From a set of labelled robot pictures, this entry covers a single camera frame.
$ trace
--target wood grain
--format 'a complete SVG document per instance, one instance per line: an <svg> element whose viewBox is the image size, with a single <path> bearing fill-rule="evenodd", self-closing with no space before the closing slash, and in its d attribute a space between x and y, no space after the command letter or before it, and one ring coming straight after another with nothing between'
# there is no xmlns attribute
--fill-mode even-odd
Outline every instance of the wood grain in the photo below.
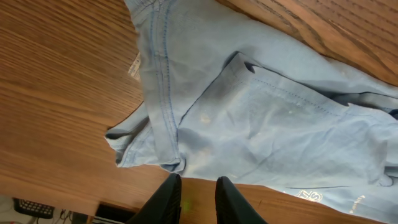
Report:
<svg viewBox="0 0 398 224"><path fill-rule="evenodd" d="M398 84L396 1L231 2ZM127 76L136 37L122 0L0 1L0 194L90 215L100 201L142 207L167 173L117 169L103 139L142 101ZM376 223L265 187L239 189L269 223ZM214 182L184 179L181 223L216 223L214 191Z"/></svg>
<svg viewBox="0 0 398 224"><path fill-rule="evenodd" d="M398 86L398 0L218 0Z"/></svg>

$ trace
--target wrinkled cloth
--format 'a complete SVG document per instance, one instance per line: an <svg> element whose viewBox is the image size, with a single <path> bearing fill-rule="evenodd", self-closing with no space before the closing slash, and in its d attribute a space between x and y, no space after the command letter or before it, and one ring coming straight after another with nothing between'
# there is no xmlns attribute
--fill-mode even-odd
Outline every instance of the wrinkled cloth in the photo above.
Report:
<svg viewBox="0 0 398 224"><path fill-rule="evenodd" d="M398 223L398 88L214 0L126 0L144 103L118 167L263 185Z"/></svg>

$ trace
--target wooden table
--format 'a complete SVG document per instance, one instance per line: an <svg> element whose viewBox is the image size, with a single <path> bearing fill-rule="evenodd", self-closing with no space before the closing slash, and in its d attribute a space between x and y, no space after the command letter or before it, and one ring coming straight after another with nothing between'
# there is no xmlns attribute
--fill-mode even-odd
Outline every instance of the wooden table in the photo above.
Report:
<svg viewBox="0 0 398 224"><path fill-rule="evenodd" d="M396 0L231 0L321 54L398 85ZM142 101L127 76L136 32L122 0L0 1L0 194L94 214L140 208L167 173L117 169L107 128ZM375 223L239 185L269 223ZM183 180L181 223L216 223L215 183Z"/></svg>

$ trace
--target light blue shirt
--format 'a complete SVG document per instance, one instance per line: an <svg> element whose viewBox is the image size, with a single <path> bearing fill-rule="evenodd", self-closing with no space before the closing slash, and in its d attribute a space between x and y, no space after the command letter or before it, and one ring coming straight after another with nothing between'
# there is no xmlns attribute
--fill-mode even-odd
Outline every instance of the light blue shirt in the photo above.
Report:
<svg viewBox="0 0 398 224"><path fill-rule="evenodd" d="M264 185L398 223L398 88L214 0L126 0L144 103L119 167Z"/></svg>

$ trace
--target shirt pocket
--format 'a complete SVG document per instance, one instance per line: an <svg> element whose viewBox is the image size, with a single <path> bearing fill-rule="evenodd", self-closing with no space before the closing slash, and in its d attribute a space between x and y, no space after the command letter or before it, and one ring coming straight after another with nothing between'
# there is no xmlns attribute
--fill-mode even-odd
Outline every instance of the shirt pocket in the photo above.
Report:
<svg viewBox="0 0 398 224"><path fill-rule="evenodd" d="M385 150L367 141L379 122L238 53L183 117L184 175L245 184L332 187L376 182Z"/></svg>

